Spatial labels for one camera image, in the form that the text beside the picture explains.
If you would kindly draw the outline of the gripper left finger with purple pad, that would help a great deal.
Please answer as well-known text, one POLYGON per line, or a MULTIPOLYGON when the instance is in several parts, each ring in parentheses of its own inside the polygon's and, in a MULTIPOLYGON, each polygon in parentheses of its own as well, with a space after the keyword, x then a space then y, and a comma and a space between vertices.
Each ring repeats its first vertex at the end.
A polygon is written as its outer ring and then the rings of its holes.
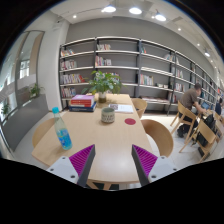
POLYGON ((61 156, 47 171, 85 187, 94 157, 95 145, 90 145, 70 157, 61 156))

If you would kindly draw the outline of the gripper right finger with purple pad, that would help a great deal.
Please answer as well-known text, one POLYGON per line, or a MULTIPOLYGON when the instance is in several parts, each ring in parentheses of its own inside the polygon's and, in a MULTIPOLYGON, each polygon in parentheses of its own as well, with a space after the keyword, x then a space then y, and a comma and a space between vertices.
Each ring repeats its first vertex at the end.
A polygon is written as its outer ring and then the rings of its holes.
POLYGON ((132 145, 132 157, 139 182, 142 186, 148 185, 178 170, 166 156, 157 157, 137 145, 132 145))

